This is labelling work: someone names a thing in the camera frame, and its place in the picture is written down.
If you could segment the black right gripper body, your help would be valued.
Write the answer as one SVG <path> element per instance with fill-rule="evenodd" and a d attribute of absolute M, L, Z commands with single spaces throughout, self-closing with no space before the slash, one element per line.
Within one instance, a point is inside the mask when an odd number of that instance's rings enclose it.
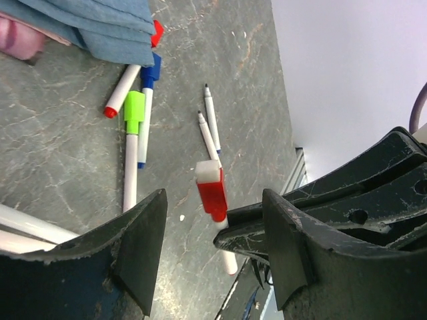
<path fill-rule="evenodd" d="M 426 247 L 426 144 L 396 127 L 341 166 L 284 195 L 335 229 L 383 247 Z"/>

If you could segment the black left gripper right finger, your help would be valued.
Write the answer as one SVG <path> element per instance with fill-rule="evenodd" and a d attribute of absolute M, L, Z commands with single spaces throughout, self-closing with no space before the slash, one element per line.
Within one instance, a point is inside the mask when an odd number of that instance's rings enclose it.
<path fill-rule="evenodd" d="M 349 236 L 271 189 L 262 195 L 277 308 L 286 319 L 425 319 L 426 252 Z"/>

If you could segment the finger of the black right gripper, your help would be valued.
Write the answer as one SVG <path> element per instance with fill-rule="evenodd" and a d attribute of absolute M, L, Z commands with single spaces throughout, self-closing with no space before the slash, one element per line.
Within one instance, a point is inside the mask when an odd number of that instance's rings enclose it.
<path fill-rule="evenodd" d="M 213 240 L 217 249 L 245 255 L 253 259 L 267 258 L 267 243 L 262 204 L 255 203 L 227 212 L 229 226 Z"/>

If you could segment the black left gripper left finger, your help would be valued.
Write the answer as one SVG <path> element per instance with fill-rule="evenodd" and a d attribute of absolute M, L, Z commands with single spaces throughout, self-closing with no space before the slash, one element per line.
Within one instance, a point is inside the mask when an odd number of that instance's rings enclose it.
<path fill-rule="evenodd" d="M 120 319 L 125 297 L 151 313 L 167 217 L 158 189 L 49 251 L 1 253 L 2 319 Z"/>

